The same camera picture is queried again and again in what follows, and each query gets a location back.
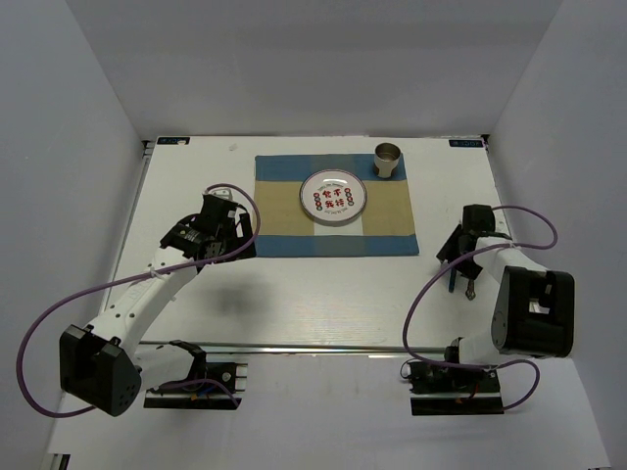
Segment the white brown metal cup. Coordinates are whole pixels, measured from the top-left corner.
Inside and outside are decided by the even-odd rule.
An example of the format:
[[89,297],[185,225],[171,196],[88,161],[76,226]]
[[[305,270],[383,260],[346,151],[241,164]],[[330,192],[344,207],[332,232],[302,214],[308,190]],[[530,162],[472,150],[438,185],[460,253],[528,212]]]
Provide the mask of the white brown metal cup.
[[374,171],[382,179],[391,178],[401,159],[401,150],[392,143],[384,142],[378,144],[374,149]]

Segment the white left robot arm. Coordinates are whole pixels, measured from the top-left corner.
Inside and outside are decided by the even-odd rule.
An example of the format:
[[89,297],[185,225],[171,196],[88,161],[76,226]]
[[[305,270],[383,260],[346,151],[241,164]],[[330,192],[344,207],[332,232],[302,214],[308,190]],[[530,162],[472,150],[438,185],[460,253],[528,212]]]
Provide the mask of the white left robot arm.
[[161,239],[145,276],[84,327],[71,325],[60,338],[62,389],[111,415],[126,412],[143,391],[233,391],[207,372],[199,346],[173,340],[148,350],[139,345],[179,291],[208,264],[255,256],[250,212],[206,191],[199,212],[186,215]]

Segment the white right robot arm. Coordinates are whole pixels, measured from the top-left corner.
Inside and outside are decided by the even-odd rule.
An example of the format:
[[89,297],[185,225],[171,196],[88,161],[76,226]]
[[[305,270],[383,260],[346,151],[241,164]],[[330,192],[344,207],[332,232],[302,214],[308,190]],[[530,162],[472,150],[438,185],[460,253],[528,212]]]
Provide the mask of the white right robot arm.
[[466,280],[465,296],[476,297],[475,281],[482,273],[499,283],[488,327],[455,339],[445,349],[444,382],[462,391],[478,377],[476,365],[496,365],[515,357],[567,357],[574,344],[575,280],[527,257],[511,237],[497,230],[495,209],[463,208],[460,223],[436,259],[450,271],[449,291],[456,279]]

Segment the blue tan white placemat cloth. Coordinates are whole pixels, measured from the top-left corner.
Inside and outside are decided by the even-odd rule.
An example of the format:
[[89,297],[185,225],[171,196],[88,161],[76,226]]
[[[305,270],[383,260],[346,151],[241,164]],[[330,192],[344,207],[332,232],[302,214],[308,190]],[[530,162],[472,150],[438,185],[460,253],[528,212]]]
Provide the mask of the blue tan white placemat cloth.
[[[375,174],[372,154],[269,155],[255,158],[255,202],[262,227],[261,258],[413,257],[419,246],[405,162],[393,175]],[[365,207],[344,226],[321,225],[303,209],[303,183],[316,172],[341,169],[364,185]]]

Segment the pink iridescent fork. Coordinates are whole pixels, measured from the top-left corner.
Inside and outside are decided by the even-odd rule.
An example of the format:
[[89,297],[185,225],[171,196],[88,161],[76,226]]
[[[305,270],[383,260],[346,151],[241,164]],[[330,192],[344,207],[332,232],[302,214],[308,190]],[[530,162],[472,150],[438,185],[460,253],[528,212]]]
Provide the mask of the pink iridescent fork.
[[473,279],[467,281],[465,296],[469,301],[473,301],[476,298],[475,281]]

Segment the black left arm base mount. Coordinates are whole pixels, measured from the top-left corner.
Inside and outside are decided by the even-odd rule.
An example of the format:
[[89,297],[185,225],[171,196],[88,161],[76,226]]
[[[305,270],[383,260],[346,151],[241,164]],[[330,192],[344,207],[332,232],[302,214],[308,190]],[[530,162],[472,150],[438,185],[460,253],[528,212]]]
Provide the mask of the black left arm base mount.
[[211,354],[198,345],[171,341],[139,352],[147,409],[238,409],[246,391],[248,363],[232,353]]

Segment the teal handled knife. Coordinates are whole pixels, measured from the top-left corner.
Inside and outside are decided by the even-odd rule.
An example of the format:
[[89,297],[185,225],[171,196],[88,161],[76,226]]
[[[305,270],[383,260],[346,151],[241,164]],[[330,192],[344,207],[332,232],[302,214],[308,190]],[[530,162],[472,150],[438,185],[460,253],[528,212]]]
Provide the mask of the teal handled knife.
[[447,264],[447,267],[449,268],[448,292],[452,294],[456,289],[458,275],[456,268],[450,263]]

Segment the white plate with red print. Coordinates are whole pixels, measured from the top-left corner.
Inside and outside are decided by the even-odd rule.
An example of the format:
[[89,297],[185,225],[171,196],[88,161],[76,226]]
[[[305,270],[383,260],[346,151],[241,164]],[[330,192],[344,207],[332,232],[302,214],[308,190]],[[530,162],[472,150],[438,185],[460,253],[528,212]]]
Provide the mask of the white plate with red print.
[[299,200],[304,213],[321,225],[353,222],[365,209],[367,190],[354,174],[326,169],[311,174],[301,185]]

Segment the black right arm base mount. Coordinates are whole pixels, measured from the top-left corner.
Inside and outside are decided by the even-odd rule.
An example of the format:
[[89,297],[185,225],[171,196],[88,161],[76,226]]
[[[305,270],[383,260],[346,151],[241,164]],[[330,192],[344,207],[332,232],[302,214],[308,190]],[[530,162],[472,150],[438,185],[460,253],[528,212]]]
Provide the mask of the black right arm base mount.
[[400,376],[410,385],[412,416],[505,413],[495,371],[448,368],[409,359],[401,365]]

